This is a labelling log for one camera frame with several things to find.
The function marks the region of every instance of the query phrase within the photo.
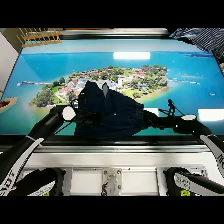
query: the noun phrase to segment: sky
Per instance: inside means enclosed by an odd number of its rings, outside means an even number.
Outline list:
[[[24,48],[22,54],[72,52],[203,52],[196,46],[177,40],[164,39],[101,39],[63,40],[62,43]]]

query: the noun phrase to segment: white circular cap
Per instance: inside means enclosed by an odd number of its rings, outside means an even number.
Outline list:
[[[193,121],[194,119],[196,119],[196,115],[194,114],[188,114],[188,115],[185,115],[183,117],[181,117],[183,120],[185,121]]]
[[[76,113],[72,107],[67,106],[63,109],[62,116],[66,121],[70,121],[75,117]]]

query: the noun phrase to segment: dark blue fabric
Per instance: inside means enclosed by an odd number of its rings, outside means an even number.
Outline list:
[[[87,82],[79,95],[79,109],[100,112],[98,124],[76,124],[75,136],[88,138],[119,138],[132,136],[147,128],[143,121],[144,105],[114,90],[106,97],[94,82]]]

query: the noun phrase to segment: wooden rack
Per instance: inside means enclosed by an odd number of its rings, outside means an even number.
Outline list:
[[[59,35],[62,32],[58,28],[51,28],[51,30],[40,28],[19,28],[21,35],[17,35],[17,38],[22,43],[22,47],[41,46],[46,44],[62,43]]]

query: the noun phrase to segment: blue water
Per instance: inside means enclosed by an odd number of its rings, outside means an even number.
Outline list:
[[[28,106],[42,86],[17,86],[24,80],[50,82],[74,71],[103,68],[109,65],[126,68],[140,68],[145,64],[167,66],[168,78],[199,82],[173,83],[170,90],[157,98],[145,102],[145,108],[167,109],[167,100],[171,98],[184,112],[198,114],[199,108],[224,108],[224,79],[215,58],[204,54],[203,57],[191,57],[191,53],[151,52],[149,60],[114,60],[113,53],[60,53],[60,54],[22,54],[8,82],[3,99],[18,96],[18,102],[8,111],[0,114],[0,134],[27,134],[41,118],[47,114]],[[224,134],[224,121],[206,122],[215,134]],[[60,134],[73,135],[75,124]],[[171,129],[164,131],[147,129],[137,135],[177,135]]]

